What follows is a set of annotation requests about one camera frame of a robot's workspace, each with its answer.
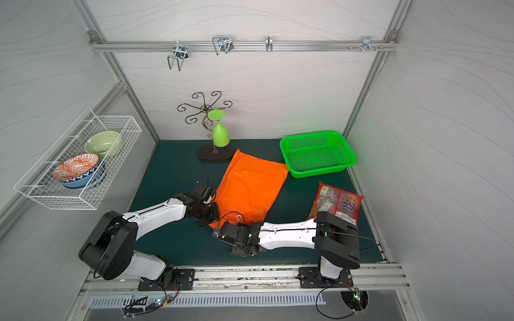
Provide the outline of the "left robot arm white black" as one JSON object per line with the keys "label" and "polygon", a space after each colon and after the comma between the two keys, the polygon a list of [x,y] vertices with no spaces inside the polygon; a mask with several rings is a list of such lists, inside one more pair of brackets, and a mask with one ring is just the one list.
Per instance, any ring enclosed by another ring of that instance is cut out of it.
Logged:
{"label": "left robot arm white black", "polygon": [[219,218],[214,189],[198,182],[192,192],[179,193],[146,209],[104,214],[81,247],[78,257],[93,270],[95,278],[113,280],[120,276],[133,276],[168,288],[173,282],[173,265],[156,255],[137,251],[137,240],[182,219],[192,219],[199,226],[208,226]]}

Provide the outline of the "orange shorts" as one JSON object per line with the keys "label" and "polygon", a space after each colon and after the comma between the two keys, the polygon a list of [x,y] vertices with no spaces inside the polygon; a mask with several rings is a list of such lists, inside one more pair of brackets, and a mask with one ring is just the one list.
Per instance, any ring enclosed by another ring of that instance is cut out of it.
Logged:
{"label": "orange shorts", "polygon": [[288,174],[285,164],[236,151],[214,199],[220,210],[220,221],[210,227],[216,230],[225,222],[232,225],[263,222]]}

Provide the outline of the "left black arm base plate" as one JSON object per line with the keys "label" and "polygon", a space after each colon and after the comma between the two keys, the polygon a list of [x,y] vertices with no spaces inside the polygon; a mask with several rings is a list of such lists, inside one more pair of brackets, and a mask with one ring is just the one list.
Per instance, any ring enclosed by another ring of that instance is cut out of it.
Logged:
{"label": "left black arm base plate", "polygon": [[148,280],[141,278],[138,290],[142,291],[158,291],[162,288],[165,290],[188,291],[192,290],[195,280],[194,269],[183,269],[175,267],[167,267],[156,280]]}

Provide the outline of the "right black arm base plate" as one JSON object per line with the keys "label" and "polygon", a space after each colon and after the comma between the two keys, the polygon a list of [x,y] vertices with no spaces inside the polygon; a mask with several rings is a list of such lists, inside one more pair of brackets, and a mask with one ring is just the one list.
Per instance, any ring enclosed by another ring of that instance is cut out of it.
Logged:
{"label": "right black arm base plate", "polygon": [[342,269],[337,279],[331,279],[322,276],[319,267],[300,267],[297,279],[300,282],[300,287],[303,289],[354,287],[349,269]]}

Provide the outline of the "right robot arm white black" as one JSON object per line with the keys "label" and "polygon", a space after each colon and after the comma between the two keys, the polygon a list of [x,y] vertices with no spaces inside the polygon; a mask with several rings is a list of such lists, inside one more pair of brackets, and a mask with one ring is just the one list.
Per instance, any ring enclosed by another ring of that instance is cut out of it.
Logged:
{"label": "right robot arm white black", "polygon": [[343,270],[357,270],[360,262],[358,227],[328,212],[297,223],[257,222],[250,225],[224,222],[213,237],[232,246],[240,257],[281,248],[305,248],[320,254],[319,274],[336,280]]}

